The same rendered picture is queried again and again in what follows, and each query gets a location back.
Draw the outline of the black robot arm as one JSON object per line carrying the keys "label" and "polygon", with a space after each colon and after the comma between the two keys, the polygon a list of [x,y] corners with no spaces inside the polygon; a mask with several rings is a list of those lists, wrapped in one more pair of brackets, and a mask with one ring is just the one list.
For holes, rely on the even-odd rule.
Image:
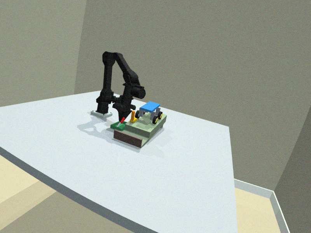
{"label": "black robot arm", "polygon": [[112,53],[105,51],[102,55],[104,68],[103,89],[100,92],[100,96],[96,99],[98,103],[97,111],[101,114],[108,113],[108,105],[112,103],[119,103],[122,101],[122,97],[114,96],[114,92],[111,91],[112,82],[112,66],[117,61],[120,69],[123,72],[123,78],[126,83],[124,94],[133,96],[139,99],[143,99],[146,95],[143,86],[140,86],[140,82],[137,74],[131,70],[126,63],[121,53]]}

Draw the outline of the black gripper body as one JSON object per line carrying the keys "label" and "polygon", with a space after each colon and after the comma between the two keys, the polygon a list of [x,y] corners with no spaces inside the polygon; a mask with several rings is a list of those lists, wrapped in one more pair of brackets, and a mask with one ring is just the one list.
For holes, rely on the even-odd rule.
{"label": "black gripper body", "polygon": [[122,111],[125,111],[125,109],[126,110],[136,109],[136,106],[131,104],[131,101],[133,100],[133,96],[123,94],[121,97],[122,97],[122,101],[120,102],[120,104],[114,103],[112,106],[113,108],[122,110]]}

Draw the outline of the blue trolley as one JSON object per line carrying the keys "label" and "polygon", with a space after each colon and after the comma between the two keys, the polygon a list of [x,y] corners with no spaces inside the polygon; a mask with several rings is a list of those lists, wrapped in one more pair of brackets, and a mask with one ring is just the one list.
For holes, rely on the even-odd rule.
{"label": "blue trolley", "polygon": [[150,120],[152,120],[153,124],[156,124],[157,120],[161,119],[163,115],[163,113],[160,111],[161,108],[159,106],[160,104],[149,101],[148,103],[140,107],[139,110],[136,111],[135,118],[139,119],[139,117],[142,117],[145,114],[145,112],[146,113],[150,112],[151,113]]}

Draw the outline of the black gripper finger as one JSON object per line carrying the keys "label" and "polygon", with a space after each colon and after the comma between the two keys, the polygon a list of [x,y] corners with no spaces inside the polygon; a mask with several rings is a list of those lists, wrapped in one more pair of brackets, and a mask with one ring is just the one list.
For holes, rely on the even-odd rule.
{"label": "black gripper finger", "polygon": [[126,113],[124,115],[124,118],[126,119],[128,117],[128,115],[132,112],[132,110],[126,110],[125,109],[125,111],[126,111]]}
{"label": "black gripper finger", "polygon": [[121,122],[121,120],[123,119],[126,111],[122,111],[122,110],[118,110],[118,109],[117,109],[117,111],[118,111],[118,114],[119,114],[119,121]]}

